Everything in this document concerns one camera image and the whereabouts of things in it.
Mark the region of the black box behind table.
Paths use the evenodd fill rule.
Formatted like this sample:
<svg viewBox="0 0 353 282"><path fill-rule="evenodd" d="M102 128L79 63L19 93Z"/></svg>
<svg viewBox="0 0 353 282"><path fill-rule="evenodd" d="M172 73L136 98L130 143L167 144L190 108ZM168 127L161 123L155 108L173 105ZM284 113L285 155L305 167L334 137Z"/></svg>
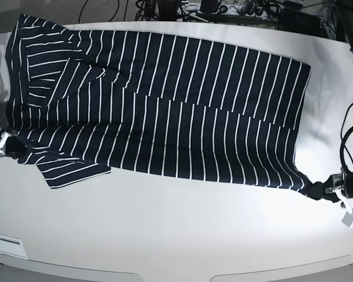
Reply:
<svg viewBox="0 0 353 282"><path fill-rule="evenodd" d="M278 18L278 29L280 31L320 36L321 20L314 15L284 8Z"/></svg>

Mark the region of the white label on table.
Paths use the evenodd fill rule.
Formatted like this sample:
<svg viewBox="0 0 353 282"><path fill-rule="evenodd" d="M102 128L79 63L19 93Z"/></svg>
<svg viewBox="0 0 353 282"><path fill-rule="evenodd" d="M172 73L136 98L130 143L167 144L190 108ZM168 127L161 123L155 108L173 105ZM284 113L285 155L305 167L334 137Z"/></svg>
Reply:
<svg viewBox="0 0 353 282"><path fill-rule="evenodd" d="M20 239L0 235L0 254L20 259L28 259L24 245Z"/></svg>

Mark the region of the white power strip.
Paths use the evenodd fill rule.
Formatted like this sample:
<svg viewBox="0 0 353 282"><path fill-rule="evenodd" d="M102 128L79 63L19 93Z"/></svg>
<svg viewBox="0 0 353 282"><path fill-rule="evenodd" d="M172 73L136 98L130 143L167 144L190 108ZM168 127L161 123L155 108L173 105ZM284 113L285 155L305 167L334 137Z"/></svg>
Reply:
<svg viewBox="0 0 353 282"><path fill-rule="evenodd" d="M256 16L260 17L266 14L262 6L255 2L245 1L240 5L221 4L217 10L218 15L232 15L232 16Z"/></svg>

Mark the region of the navy white striped T-shirt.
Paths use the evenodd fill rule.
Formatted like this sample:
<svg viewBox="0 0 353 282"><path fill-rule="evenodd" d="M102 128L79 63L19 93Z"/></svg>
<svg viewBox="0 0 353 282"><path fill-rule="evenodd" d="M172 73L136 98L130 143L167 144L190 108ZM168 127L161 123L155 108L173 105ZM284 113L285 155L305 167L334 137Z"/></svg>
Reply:
<svg viewBox="0 0 353 282"><path fill-rule="evenodd" d="M18 158L58 189L113 167L291 189L311 68L190 37L73 31L21 15L6 48Z"/></svg>

